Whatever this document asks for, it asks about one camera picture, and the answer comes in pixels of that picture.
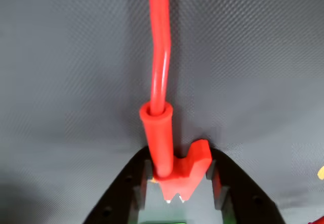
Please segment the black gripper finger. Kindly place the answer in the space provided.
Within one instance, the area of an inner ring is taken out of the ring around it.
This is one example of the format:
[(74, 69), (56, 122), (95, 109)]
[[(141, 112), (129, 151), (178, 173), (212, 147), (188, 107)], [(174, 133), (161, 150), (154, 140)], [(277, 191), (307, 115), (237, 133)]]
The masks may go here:
[(152, 179), (152, 160), (146, 146), (124, 166), (84, 224), (138, 223), (139, 212), (145, 208), (147, 183)]
[(212, 182), (214, 206), (222, 222), (239, 224), (284, 224), (269, 196), (224, 152), (211, 148), (212, 163), (206, 178)]

